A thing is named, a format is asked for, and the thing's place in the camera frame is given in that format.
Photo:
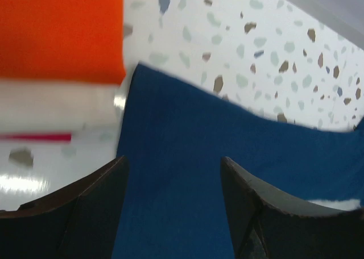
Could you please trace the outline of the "navy blue printed t-shirt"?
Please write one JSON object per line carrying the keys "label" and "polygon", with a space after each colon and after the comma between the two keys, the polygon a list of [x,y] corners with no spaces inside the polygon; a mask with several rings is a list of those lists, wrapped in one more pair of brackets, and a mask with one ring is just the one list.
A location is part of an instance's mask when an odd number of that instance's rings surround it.
{"label": "navy blue printed t-shirt", "polygon": [[130,175],[113,258],[235,258],[222,192],[228,157],[276,188],[363,202],[363,125],[319,131],[258,117],[138,64],[117,156]]}

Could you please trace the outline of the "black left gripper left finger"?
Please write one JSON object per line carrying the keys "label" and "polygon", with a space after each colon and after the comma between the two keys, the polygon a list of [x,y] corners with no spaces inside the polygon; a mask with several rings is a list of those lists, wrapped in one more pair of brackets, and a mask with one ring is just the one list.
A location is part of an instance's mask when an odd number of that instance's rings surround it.
{"label": "black left gripper left finger", "polygon": [[111,258],[129,177],[116,158],[59,190],[1,211],[1,258]]}

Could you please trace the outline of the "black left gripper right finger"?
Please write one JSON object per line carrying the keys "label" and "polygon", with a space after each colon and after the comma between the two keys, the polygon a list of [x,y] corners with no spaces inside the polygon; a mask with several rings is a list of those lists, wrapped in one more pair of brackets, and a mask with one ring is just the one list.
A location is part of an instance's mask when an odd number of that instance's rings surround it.
{"label": "black left gripper right finger", "polygon": [[221,160],[235,258],[363,258],[363,209],[342,211],[290,195]]}

